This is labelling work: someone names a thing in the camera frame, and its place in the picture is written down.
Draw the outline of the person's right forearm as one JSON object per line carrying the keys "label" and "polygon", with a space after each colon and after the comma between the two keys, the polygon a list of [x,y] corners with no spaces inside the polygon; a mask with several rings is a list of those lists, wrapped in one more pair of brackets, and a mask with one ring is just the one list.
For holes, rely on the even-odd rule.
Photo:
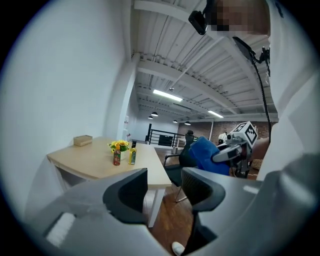
{"label": "person's right forearm", "polygon": [[261,138],[256,141],[252,148],[252,154],[249,161],[263,160],[270,145],[270,137]]}

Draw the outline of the person's left white shoe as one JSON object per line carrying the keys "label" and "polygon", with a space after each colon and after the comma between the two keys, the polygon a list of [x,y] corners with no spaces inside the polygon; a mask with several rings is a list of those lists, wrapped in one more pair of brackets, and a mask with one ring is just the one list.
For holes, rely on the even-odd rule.
{"label": "person's left white shoe", "polygon": [[174,241],[172,244],[171,244],[171,249],[173,251],[173,253],[176,255],[176,256],[182,256],[184,250],[185,250],[185,247],[177,242],[177,241]]}

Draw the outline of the yellow bottle with black cap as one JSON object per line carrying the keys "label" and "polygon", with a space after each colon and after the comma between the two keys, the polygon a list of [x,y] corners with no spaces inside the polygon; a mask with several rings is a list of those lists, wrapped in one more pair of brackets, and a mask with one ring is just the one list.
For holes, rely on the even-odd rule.
{"label": "yellow bottle with black cap", "polygon": [[134,165],[136,163],[136,149],[137,142],[135,140],[132,141],[131,148],[129,149],[129,165]]}

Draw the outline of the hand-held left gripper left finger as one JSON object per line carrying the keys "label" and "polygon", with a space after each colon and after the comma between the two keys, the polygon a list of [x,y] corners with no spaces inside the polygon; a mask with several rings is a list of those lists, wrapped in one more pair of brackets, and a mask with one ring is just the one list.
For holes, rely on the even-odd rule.
{"label": "hand-held left gripper left finger", "polygon": [[148,170],[80,183],[24,226],[45,256],[170,256],[148,229]]}

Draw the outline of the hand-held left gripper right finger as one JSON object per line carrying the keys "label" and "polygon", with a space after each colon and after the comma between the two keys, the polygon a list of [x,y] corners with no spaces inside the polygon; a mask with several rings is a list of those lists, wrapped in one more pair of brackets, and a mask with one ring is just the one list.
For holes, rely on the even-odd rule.
{"label": "hand-held left gripper right finger", "polygon": [[193,224],[184,255],[294,256],[320,230],[320,156],[304,154],[263,181],[182,171]]}

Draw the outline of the person's white shirt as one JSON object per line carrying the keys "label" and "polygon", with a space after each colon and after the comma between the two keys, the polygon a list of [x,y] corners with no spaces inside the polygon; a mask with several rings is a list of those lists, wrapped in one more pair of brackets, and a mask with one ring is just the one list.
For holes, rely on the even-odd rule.
{"label": "person's white shirt", "polygon": [[320,59],[304,29],[277,0],[270,13],[270,91],[278,113],[257,180],[303,154],[320,153]]}

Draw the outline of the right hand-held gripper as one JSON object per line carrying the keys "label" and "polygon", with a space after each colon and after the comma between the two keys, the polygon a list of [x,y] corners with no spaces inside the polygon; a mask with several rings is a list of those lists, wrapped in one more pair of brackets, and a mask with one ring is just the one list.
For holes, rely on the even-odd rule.
{"label": "right hand-held gripper", "polygon": [[218,152],[212,156],[214,163],[229,161],[238,178],[247,178],[251,167],[250,157],[258,134],[250,121],[240,123],[227,134],[226,144],[217,147]]}

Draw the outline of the artificial sunflower bouquet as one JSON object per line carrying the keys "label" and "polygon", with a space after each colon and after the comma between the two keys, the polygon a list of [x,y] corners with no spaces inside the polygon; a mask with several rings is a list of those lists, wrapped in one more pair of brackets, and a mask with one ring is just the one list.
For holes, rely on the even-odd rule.
{"label": "artificial sunflower bouquet", "polygon": [[108,144],[108,146],[111,148],[112,152],[114,152],[117,148],[119,148],[121,152],[125,152],[128,150],[130,143],[126,140],[117,140],[112,141]]}

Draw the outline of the wooden tissue box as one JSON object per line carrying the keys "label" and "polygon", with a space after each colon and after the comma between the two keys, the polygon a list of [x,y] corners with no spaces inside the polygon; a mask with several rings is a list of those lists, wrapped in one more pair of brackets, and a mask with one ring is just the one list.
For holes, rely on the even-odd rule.
{"label": "wooden tissue box", "polygon": [[73,138],[73,145],[77,147],[83,147],[91,144],[93,137],[91,135],[80,135]]}

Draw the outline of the small orange bottle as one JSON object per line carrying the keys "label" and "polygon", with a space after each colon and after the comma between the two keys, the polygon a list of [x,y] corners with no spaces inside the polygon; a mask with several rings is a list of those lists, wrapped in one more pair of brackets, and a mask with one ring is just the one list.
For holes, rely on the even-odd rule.
{"label": "small orange bottle", "polygon": [[119,144],[116,144],[113,152],[113,165],[119,166],[120,164],[121,164],[121,147]]}

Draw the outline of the black office chair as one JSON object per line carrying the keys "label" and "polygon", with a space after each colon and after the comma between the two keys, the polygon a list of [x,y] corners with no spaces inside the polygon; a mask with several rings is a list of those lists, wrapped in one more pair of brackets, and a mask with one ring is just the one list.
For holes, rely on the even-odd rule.
{"label": "black office chair", "polygon": [[[196,160],[191,157],[189,149],[191,144],[195,141],[194,132],[188,130],[185,134],[185,145],[180,153],[166,155],[163,162],[163,167],[168,175],[170,181],[179,188],[178,193],[175,197],[175,203],[179,203],[187,199],[187,197],[179,198],[180,193],[182,192],[182,175],[181,171],[184,167],[194,168],[197,166]],[[178,164],[166,165],[169,158],[178,157]]]}

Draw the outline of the blue cloth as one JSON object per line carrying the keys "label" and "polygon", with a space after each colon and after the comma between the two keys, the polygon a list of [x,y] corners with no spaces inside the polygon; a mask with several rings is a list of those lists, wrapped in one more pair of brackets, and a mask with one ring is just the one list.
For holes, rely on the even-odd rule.
{"label": "blue cloth", "polygon": [[230,167],[225,162],[214,163],[212,161],[212,156],[219,152],[217,146],[204,136],[199,137],[189,148],[189,154],[195,159],[200,170],[229,176]]}

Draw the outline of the black neck-mounted device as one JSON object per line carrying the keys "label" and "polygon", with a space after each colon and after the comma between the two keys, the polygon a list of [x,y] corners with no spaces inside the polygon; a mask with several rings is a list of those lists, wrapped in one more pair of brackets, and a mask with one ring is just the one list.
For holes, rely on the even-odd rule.
{"label": "black neck-mounted device", "polygon": [[234,40],[236,46],[239,48],[241,53],[251,62],[252,65],[255,65],[256,63],[262,64],[265,63],[267,67],[267,73],[268,76],[271,76],[270,72],[270,48],[266,49],[265,47],[262,47],[262,52],[259,56],[259,58],[256,58],[256,52],[252,50],[252,48],[246,44],[243,40],[241,40],[237,36],[233,36],[232,39]]}

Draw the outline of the black metal railing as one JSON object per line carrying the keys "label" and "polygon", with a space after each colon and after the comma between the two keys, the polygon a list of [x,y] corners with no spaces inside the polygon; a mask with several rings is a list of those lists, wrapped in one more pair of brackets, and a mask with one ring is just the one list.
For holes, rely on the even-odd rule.
{"label": "black metal railing", "polygon": [[155,148],[183,148],[186,144],[183,134],[154,129],[151,123],[148,125],[144,141]]}

